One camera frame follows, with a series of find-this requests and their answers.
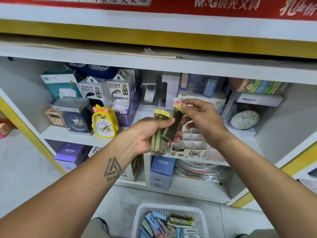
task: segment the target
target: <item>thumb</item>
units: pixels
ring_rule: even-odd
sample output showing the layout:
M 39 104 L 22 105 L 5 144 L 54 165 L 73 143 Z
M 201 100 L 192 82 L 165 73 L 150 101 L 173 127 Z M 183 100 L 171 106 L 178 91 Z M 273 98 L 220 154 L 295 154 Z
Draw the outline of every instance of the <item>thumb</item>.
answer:
M 184 111 L 184 113 L 187 115 L 187 116 L 189 116 L 190 118 L 192 118 L 195 114 L 196 114 L 196 112 L 197 112 L 197 110 L 194 108 L 194 106 L 188 106 L 187 104 L 185 104 L 185 103 L 182 103 L 181 104 L 181 109 Z
M 165 120 L 156 120 L 158 123 L 158 128 L 170 127 L 174 122 L 175 118 L 165 119 Z

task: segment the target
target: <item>hand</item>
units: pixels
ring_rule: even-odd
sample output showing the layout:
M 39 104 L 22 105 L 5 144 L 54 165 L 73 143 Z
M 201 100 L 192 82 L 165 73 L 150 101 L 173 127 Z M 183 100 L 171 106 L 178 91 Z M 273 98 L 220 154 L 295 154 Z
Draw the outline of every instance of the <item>hand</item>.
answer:
M 182 120 L 182 125 L 192 120 L 193 122 L 187 124 L 186 128 L 198 128 L 210 146 L 217 148 L 222 141 L 231 137 L 232 134 L 212 103 L 198 99 L 185 99 L 182 101 L 181 108 L 187 115 Z
M 125 136 L 129 137 L 129 139 L 133 141 L 133 146 L 136 149 L 135 151 L 138 155 L 140 155 L 150 151 L 151 137 L 159 128 L 169 127 L 174 122 L 175 118 L 167 120 L 154 120 L 153 118 L 146 117 L 133 124 L 121 134 L 125 134 Z M 180 136 L 182 135 L 183 132 L 178 130 L 173 142 L 179 143 Z

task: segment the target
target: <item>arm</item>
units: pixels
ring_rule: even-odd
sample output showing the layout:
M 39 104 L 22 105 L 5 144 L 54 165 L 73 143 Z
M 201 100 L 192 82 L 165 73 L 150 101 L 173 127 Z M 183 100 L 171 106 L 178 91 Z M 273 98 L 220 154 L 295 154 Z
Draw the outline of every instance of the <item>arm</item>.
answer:
M 317 234 L 317 195 L 252 150 L 225 127 L 211 103 L 183 100 L 188 115 L 182 124 L 196 127 L 249 189 L 281 237 Z
M 144 118 L 118 134 L 81 166 L 0 219 L 0 237 L 80 237 L 133 158 L 150 150 L 150 137 L 174 121 Z

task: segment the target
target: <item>yellow chick alarm clock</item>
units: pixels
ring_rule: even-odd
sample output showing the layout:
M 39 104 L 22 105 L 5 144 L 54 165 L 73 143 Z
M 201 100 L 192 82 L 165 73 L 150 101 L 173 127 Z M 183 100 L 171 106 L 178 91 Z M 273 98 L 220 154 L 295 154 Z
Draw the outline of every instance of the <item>yellow chick alarm clock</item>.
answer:
M 115 112 L 111 108 L 96 105 L 93 107 L 92 127 L 95 134 L 103 138 L 113 138 L 119 130 Z

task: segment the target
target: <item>plastic container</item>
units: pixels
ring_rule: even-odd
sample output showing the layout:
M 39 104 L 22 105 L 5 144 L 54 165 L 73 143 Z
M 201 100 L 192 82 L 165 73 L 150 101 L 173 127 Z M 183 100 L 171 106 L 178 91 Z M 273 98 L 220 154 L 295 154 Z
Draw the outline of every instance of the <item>plastic container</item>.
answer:
M 131 238 L 139 238 L 140 236 L 140 225 L 142 223 L 145 214 L 151 210 L 160 213 L 165 216 L 169 216 L 171 213 L 179 214 L 183 216 L 190 216 L 195 218 L 193 226 L 199 230 L 200 238 L 209 238 L 207 223 L 205 215 L 201 209 L 188 206 L 177 206 L 177 205 L 164 205 L 164 204 L 152 204 L 143 203 L 137 208 L 137 212 L 134 217 L 133 229 Z

